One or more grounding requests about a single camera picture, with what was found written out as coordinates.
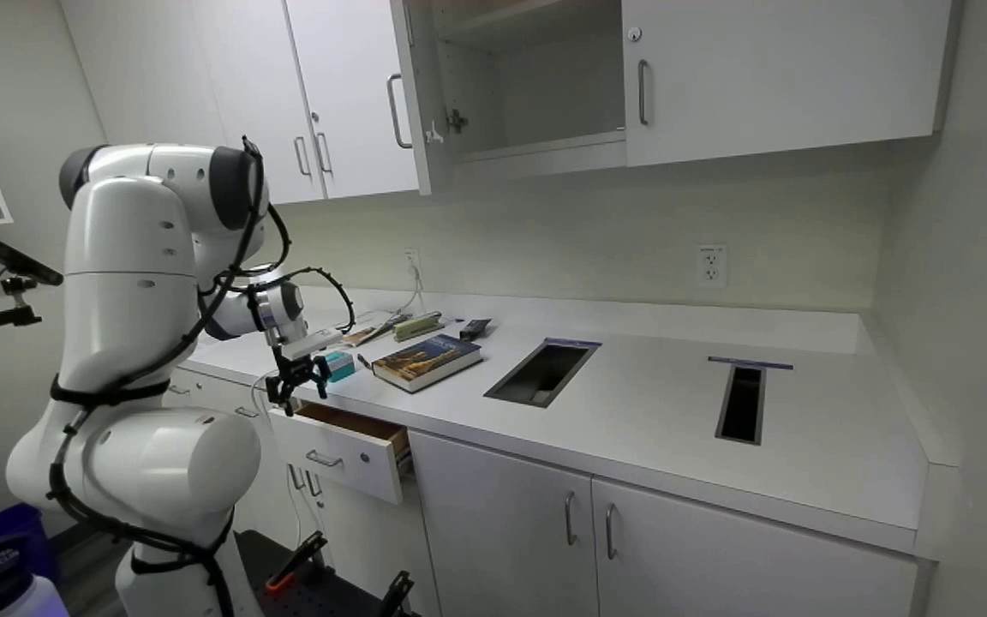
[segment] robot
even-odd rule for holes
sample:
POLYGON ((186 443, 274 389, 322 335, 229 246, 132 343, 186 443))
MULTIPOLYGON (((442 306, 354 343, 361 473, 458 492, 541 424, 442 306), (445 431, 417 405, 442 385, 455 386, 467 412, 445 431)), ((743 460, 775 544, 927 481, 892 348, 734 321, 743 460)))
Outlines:
POLYGON ((265 334, 276 359, 274 401, 306 379, 322 389, 328 369, 316 348, 342 329, 307 334, 276 265, 244 271, 268 216, 280 227, 249 142, 244 152, 90 146, 62 166, 59 183, 70 204, 69 329, 51 401, 15 447, 5 488, 132 538, 116 569, 130 617, 256 617, 229 541, 233 505, 256 477, 252 424, 164 409, 162 394, 203 329, 265 334))

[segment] cabinet handle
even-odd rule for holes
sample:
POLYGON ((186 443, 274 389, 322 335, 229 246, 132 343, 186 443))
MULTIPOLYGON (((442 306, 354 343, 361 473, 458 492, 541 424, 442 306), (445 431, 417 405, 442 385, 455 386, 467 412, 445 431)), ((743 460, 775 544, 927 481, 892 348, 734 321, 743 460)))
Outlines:
POLYGON ((637 124, 651 127, 655 113, 651 113, 651 94, 649 83, 655 83, 655 64, 649 57, 637 62, 637 124))
POLYGON ((393 144, 396 144, 399 152, 412 152, 414 144, 399 142, 399 119, 396 119, 393 83, 399 83, 399 72, 393 72, 393 76, 387 80, 387 104, 389 104, 393 144))
POLYGON ((322 488, 316 488, 316 473, 302 473, 307 481, 312 497, 322 497, 322 488))
POLYGON ((566 544, 577 544, 571 501, 577 501, 577 492, 569 492, 561 505, 566 544))
POLYGON ((617 507, 605 505, 605 513, 602 513, 602 547, 605 547, 605 563, 612 563, 612 557, 621 555, 621 553, 617 553, 612 519, 617 519, 617 507))
POLYGON ((312 178, 312 160, 307 160, 307 142, 306 138, 294 138, 294 166, 302 176, 312 178))
POLYGON ((332 176, 332 154, 328 154, 328 138, 318 131, 316 132, 318 154, 322 154, 322 176, 332 176))
POLYGON ((318 466, 342 466, 346 460, 322 460, 318 450, 312 450, 312 453, 307 453, 307 464, 318 464, 318 466))
POLYGON ((288 464, 288 477, 292 477, 292 488, 302 491, 292 464, 288 464))

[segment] white countertop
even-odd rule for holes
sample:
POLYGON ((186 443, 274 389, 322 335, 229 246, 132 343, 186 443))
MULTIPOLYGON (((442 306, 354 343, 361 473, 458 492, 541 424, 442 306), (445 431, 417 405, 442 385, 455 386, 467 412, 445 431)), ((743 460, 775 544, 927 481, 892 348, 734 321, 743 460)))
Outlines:
MULTIPOLYGON (((354 291, 357 313, 399 299, 354 291)), ((461 295, 425 299, 425 307, 494 315, 485 359, 421 394, 361 369, 328 405, 892 553, 918 547, 927 460, 856 315, 461 295), (482 399, 545 335, 601 348, 551 409, 482 399), (728 368, 707 358, 795 363, 768 369, 762 447, 717 440, 728 368)), ((389 348, 383 335, 361 354, 389 348)), ((203 343, 188 368, 249 385, 272 354, 261 335, 203 343)))

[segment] upper cabinet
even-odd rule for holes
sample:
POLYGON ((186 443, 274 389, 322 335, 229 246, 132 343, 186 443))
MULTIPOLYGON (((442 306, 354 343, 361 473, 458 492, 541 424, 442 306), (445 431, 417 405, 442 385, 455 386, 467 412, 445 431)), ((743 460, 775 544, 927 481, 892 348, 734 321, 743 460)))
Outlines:
POLYGON ((312 119, 280 0, 62 0, 113 144, 229 144, 245 132, 274 203, 316 203, 312 119))
POLYGON ((626 160, 924 138, 954 0, 622 0, 626 160))
POLYGON ((108 142, 274 203, 927 138, 955 0, 62 0, 108 142))
POLYGON ((274 203, 322 200, 299 64, 280 0, 188 0, 221 144, 245 132, 274 203))
POLYGON ((427 183, 924 138, 954 0, 393 0, 427 183))
POLYGON ((241 144, 272 200, 417 190, 383 0, 62 0, 108 142, 241 144))
POLYGON ((622 166, 617 0, 396 0, 433 184, 622 166))
POLYGON ((389 2, 284 0, 324 194, 417 190, 389 2))

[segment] white wall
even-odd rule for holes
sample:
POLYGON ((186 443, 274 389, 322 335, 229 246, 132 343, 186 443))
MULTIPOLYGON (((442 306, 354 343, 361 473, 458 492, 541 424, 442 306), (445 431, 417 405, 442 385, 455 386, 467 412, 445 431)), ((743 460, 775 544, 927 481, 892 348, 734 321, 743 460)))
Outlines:
POLYGON ((292 265, 346 286, 437 291, 870 307, 887 204, 885 152, 821 152, 571 176, 467 194, 284 209, 292 265), (728 286, 694 289, 691 254, 728 249, 728 286))
MULTIPOLYGON (((53 0, 0 0, 0 184, 15 227, 0 236, 62 265, 65 204, 59 166, 104 142, 53 0)), ((2 464, 40 413, 59 363, 59 295, 31 295, 45 326, 0 329, 0 507, 10 505, 2 464)))
POLYGON ((987 0, 965 2, 938 146, 900 171, 876 315, 963 457, 932 617, 987 615, 987 0))

